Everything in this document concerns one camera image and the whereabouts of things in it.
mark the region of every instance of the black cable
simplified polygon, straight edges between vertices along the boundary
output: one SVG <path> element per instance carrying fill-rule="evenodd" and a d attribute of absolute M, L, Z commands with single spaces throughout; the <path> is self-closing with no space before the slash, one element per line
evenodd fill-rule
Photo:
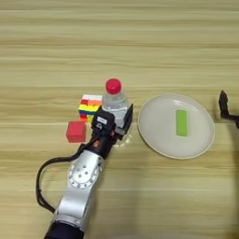
<path fill-rule="evenodd" d="M 99 135 L 96 135 L 89 143 L 87 143 L 86 145 L 84 145 L 83 147 L 80 146 L 77 150 L 77 152 L 69 157 L 58 157 L 58 158 L 53 158 L 50 159 L 46 162 L 44 162 L 41 167 L 39 168 L 37 175 L 36 175 L 36 181 L 35 181 L 35 196 L 36 196 L 36 200 L 38 202 L 38 204 L 42 207 L 44 207 L 45 209 L 49 210 L 51 213 L 55 212 L 55 208 L 53 206 L 51 206 L 43 197 L 42 193 L 41 193 L 41 188 L 40 188 L 40 178 L 41 178 L 41 174 L 42 171 L 44 170 L 44 168 L 46 168 L 47 166 L 57 163 L 57 162 L 71 162 L 74 161 L 75 159 L 78 158 L 78 156 L 82 153 L 82 151 L 88 147 L 89 145 L 93 144 L 97 139 L 99 139 Z"/>

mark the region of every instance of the red bottle cap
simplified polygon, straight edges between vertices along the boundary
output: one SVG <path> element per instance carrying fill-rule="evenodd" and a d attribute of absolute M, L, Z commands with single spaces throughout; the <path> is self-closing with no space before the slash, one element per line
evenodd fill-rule
<path fill-rule="evenodd" d="M 111 78 L 106 83 L 106 90 L 110 94 L 117 94 L 121 91 L 121 82 L 117 78 Z"/>

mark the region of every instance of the paper plate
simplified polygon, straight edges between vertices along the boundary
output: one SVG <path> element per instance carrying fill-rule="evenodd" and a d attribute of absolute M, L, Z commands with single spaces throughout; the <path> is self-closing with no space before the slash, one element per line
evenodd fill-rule
<path fill-rule="evenodd" d="M 188 136 L 176 135 L 176 111 L 187 110 Z M 165 94 L 148 100 L 138 118 L 139 132 L 157 152 L 174 159 L 205 153 L 214 141 L 215 128 L 207 111 L 189 97 Z"/>

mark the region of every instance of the green block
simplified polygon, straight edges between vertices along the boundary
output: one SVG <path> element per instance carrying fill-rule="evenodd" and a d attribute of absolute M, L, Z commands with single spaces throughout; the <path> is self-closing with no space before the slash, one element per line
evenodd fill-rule
<path fill-rule="evenodd" d="M 176 111 L 176 135 L 184 137 L 188 135 L 187 110 Z"/>

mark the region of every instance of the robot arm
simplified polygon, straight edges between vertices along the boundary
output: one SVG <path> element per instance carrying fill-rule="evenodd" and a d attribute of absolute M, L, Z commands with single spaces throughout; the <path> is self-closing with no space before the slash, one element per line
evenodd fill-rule
<path fill-rule="evenodd" d="M 90 142 L 92 144 L 83 146 L 83 150 L 78 153 L 70 165 L 67 189 L 54 211 L 45 239 L 81 239 L 84 237 L 91 215 L 97 181 L 105 168 L 105 159 L 117 140 L 121 140 L 127 134 L 132 117 L 133 105 L 125 115 L 124 127 L 118 128 L 114 115 L 99 108 L 91 124 Z"/>

